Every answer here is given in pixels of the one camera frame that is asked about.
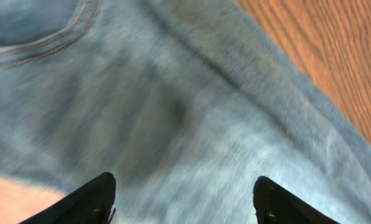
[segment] wood grain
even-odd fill
[[[371,143],[371,0],[239,0]]]

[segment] wooden surface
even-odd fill
[[[239,0],[371,143],[371,0]]]

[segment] brown wooden floor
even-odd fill
[[[371,143],[371,0],[239,0]]]

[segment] denim fabric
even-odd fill
[[[61,30],[0,46],[1,175],[69,193],[108,170],[120,223],[200,224],[256,223],[265,175],[371,223],[371,146],[235,2],[64,12]]]

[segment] faded denim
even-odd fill
[[[0,23],[1,175],[69,193],[111,171],[132,224],[256,223],[265,175],[371,223],[371,146],[235,2],[65,1],[50,24],[34,1],[28,31]]]

